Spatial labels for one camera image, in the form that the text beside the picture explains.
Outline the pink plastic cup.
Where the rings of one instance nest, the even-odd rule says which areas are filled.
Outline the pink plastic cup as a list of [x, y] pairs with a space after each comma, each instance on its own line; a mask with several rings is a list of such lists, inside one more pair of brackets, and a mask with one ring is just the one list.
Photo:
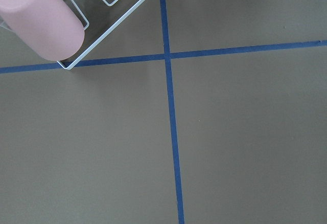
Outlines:
[[84, 41], [81, 21], [63, 0], [1, 0], [1, 18], [46, 60], [70, 58]]

